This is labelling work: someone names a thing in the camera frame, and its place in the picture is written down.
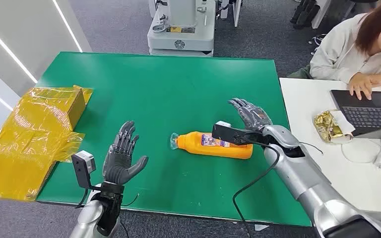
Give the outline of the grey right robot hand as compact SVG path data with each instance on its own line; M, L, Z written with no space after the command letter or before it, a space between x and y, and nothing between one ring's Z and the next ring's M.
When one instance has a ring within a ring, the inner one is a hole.
M245 99L232 98L228 103L237 110L245 124L245 129L261 131L264 126L273 124L270 117L262 108L255 106Z

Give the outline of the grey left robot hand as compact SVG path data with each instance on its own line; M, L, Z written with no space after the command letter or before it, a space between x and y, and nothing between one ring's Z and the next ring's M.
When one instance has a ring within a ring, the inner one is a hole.
M138 135L133 134L134 131L134 122L126 121L115 136L113 144L109 146L102 172L105 182L123 185L147 165L149 157L146 155L132 164L132 155L139 139Z

